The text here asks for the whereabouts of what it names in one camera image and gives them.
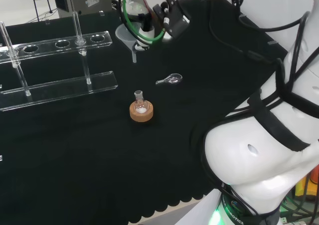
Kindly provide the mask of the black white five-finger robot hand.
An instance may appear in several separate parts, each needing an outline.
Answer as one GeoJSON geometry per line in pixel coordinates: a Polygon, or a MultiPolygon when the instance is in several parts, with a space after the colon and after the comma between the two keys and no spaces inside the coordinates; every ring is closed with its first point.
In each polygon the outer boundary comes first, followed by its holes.
{"type": "Polygon", "coordinates": [[[190,16],[179,0],[118,0],[118,3],[122,26],[136,39],[133,52],[178,37],[190,23],[190,16]]]}

